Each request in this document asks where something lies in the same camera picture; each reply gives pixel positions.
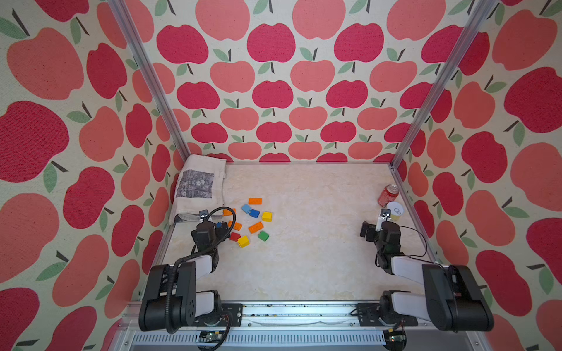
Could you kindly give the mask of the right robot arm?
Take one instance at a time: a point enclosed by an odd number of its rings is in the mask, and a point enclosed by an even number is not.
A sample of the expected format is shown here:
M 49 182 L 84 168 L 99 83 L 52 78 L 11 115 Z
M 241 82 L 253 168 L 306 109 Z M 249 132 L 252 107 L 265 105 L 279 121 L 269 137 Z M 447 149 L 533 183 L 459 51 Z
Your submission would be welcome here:
M 359 304 L 358 317 L 384 326 L 424 320 L 440 331 L 491 331 L 495 321 L 467 266 L 442 266 L 401 251 L 400 226 L 363 222 L 360 236 L 376 246 L 376 266 L 385 273 L 420 284 L 423 294 L 385 290 L 375 304 Z

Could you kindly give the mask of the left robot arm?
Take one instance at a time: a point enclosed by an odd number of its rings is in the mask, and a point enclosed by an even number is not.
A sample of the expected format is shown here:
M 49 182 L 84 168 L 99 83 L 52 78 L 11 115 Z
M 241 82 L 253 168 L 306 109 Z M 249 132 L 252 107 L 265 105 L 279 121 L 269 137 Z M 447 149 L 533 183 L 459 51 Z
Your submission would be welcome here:
M 172 265 L 153 266 L 141 301 L 138 325 L 143 332 L 167 331 L 199 323 L 241 324 L 241 305 L 224 305 L 216 290 L 197 291 L 197 281 L 214 273 L 218 247 L 231 237 L 233 225 L 201 222 L 191 232 L 196 251 Z

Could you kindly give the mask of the green lego brick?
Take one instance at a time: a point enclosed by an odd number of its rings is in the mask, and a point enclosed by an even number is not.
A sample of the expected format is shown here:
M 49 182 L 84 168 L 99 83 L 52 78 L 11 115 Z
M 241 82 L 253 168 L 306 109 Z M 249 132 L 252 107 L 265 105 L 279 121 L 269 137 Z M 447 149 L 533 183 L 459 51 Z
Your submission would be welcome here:
M 269 234 L 266 233 L 265 231 L 261 231 L 261 232 L 258 234 L 258 237 L 259 237 L 260 240 L 262 240 L 262 241 L 267 241 L 268 238 L 269 238 Z

